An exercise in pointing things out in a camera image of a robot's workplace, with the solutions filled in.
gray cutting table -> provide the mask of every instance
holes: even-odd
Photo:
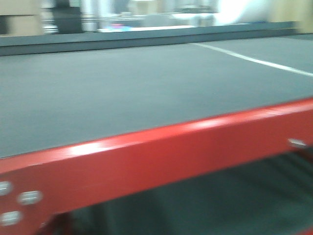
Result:
[[[313,73],[312,38],[202,44]],[[6,56],[0,157],[312,95],[312,76],[194,44]],[[290,235],[313,224],[312,180],[312,166],[289,154],[73,216],[90,235]]]
[[[313,73],[313,41],[204,43]],[[192,44],[0,57],[0,157],[313,95],[313,77]]]

